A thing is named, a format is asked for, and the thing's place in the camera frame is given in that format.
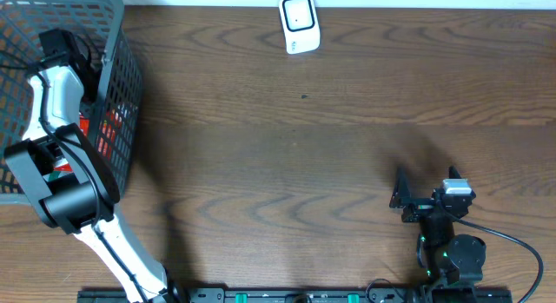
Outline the red snack bag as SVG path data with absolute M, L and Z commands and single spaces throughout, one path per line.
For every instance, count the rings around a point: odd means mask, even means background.
M 79 129 L 83 132 L 85 136 L 88 136 L 89 133 L 89 119 L 85 118 L 83 115 L 79 115 Z M 54 170 L 58 172 L 71 172 L 72 168 L 70 167 L 67 160 L 62 159 L 55 163 Z

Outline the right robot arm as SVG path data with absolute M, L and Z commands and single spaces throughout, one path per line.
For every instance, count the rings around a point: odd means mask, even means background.
M 427 270 L 428 282 L 408 290 L 406 302 L 476 302 L 474 285 L 483 279 L 486 243 L 469 234 L 456 234 L 453 224 L 468 214 L 476 197 L 455 167 L 428 197 L 411 194 L 400 168 L 389 207 L 402 211 L 404 223 L 417 223 L 420 235 L 416 253 Z

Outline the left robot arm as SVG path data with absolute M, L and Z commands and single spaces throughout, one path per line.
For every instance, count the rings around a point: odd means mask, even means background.
M 44 56 L 25 65 L 33 89 L 29 127 L 3 156 L 41 221 L 83 242 L 121 283 L 129 302 L 182 302 L 167 269 L 125 222 L 116 179 L 79 127 L 97 98 L 92 55 L 62 29 L 39 35 Z

